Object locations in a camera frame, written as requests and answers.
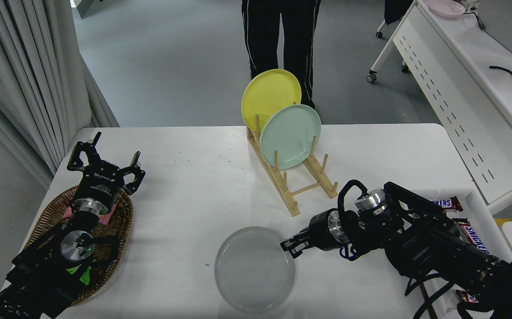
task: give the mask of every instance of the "curtain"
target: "curtain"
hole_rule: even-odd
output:
[[[48,186],[75,133],[118,122],[80,56],[69,1],[0,0],[0,140]]]

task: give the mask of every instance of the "person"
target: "person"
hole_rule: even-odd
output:
[[[284,27],[284,69],[301,85],[301,104],[313,103],[313,36],[320,0],[242,0],[244,42],[250,75],[278,68],[280,16]]]

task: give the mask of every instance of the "candy bar wrapper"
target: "candy bar wrapper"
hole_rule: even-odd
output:
[[[489,250],[485,246],[485,243],[483,243],[481,238],[478,237],[476,230],[474,230],[474,228],[471,226],[470,222],[466,218],[451,218],[451,220],[459,229],[461,238],[464,241],[470,242],[481,251],[490,254]]]
[[[443,210],[447,211],[455,211],[455,212],[462,212],[463,206],[461,206],[461,202],[459,201],[459,198],[456,196],[453,196],[449,199],[437,199],[437,200],[431,200],[433,204],[436,204],[443,208]]]
[[[465,303],[478,303],[478,300],[475,297],[469,295],[469,293],[464,290],[457,289],[455,293]]]

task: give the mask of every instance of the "yellow object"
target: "yellow object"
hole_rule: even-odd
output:
[[[277,111],[300,103],[301,87],[295,75],[281,69],[269,70],[248,83],[242,95],[242,117],[252,131],[257,131],[256,115],[261,129]]]
[[[505,222],[512,222],[512,218],[495,218],[494,221],[496,225],[500,227]]]

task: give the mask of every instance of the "woven tray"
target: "woven tray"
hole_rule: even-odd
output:
[[[39,236],[47,232],[51,227],[55,226],[57,222],[61,222],[63,224],[67,223],[68,219],[66,218],[63,220],[62,217],[69,206],[69,202],[71,198],[73,198],[77,187],[78,186],[71,187],[59,194],[59,196],[53,199],[49,205],[45,207],[39,217],[39,220],[37,220],[37,224],[35,224],[33,232],[31,232],[25,247],[33,244],[35,239],[39,238]],[[126,245],[126,239],[130,232],[130,226],[132,226],[133,216],[134,208],[132,206],[130,196],[128,196],[128,194],[123,190],[120,190],[118,198],[116,198],[116,210],[114,211],[114,214],[112,214],[108,225],[106,226],[98,223],[98,226],[96,226],[92,231],[93,237],[102,237],[107,235],[118,236],[118,238],[120,238],[120,250],[118,251],[118,256],[116,260],[111,262],[107,267],[101,267],[98,269],[93,268],[90,270],[90,284],[86,286],[83,293],[73,301],[71,306],[84,301],[96,293],[112,276],[114,270],[116,270],[116,266],[118,266],[118,262],[120,262],[120,258],[122,257],[122,252]],[[110,245],[96,245],[93,254],[97,260],[108,258],[110,255]]]

